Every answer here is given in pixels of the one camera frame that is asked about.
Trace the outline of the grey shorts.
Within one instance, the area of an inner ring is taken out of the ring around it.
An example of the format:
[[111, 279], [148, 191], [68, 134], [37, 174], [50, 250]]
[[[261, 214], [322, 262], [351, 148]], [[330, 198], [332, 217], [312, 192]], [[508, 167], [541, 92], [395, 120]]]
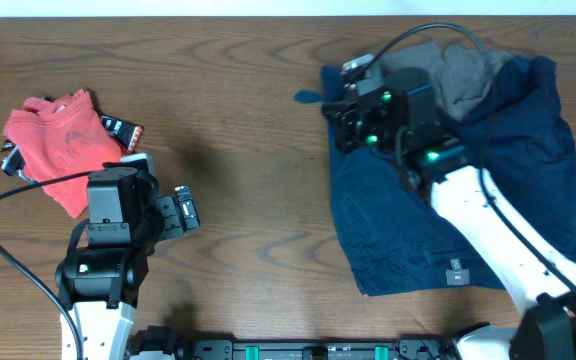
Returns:
[[486, 62], [477, 49], [452, 44], [441, 49], [434, 42], [410, 46], [384, 55], [381, 69], [394, 71], [413, 67], [430, 77], [439, 108], [461, 122], [489, 93], [494, 76], [514, 55], [502, 50], [487, 50]]

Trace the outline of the navy blue shorts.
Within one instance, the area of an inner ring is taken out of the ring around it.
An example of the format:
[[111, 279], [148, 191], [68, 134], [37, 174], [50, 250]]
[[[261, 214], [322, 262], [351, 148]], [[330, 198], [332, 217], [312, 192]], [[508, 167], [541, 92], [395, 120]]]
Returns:
[[[493, 92], [458, 122], [441, 121], [484, 164], [504, 197], [560, 253], [576, 262], [576, 145], [562, 117], [556, 65], [514, 56]], [[500, 281], [469, 242], [415, 193], [391, 156], [329, 150], [330, 207], [359, 291], [382, 296], [448, 286], [459, 261], [473, 286]]]

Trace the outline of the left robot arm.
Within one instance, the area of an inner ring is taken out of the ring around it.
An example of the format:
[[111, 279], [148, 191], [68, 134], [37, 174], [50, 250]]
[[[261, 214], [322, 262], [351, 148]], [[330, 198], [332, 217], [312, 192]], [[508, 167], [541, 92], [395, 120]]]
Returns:
[[145, 169], [112, 167], [87, 184], [88, 244], [70, 242], [56, 270], [64, 359], [189, 359], [191, 345], [173, 330], [150, 326], [133, 333], [139, 289], [158, 242], [199, 228], [189, 187], [168, 196]]

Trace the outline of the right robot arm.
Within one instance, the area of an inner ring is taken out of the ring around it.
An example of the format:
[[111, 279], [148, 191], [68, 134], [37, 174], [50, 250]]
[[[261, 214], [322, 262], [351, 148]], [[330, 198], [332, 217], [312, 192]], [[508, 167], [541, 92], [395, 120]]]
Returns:
[[324, 67], [334, 214], [359, 287], [438, 285], [439, 261], [483, 261], [521, 322], [478, 325], [451, 359], [576, 359], [576, 261], [558, 250], [576, 209], [575, 149], [547, 79], [491, 97], [471, 123], [433, 103], [427, 75]]

